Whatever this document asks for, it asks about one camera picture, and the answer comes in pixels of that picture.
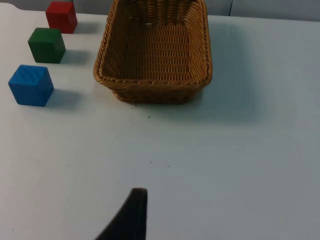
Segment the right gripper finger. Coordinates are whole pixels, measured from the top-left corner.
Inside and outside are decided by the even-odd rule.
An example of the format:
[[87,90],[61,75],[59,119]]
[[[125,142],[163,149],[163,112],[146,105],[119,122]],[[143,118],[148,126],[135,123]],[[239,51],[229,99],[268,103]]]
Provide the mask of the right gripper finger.
[[97,240],[145,240],[147,234],[148,190],[133,188]]

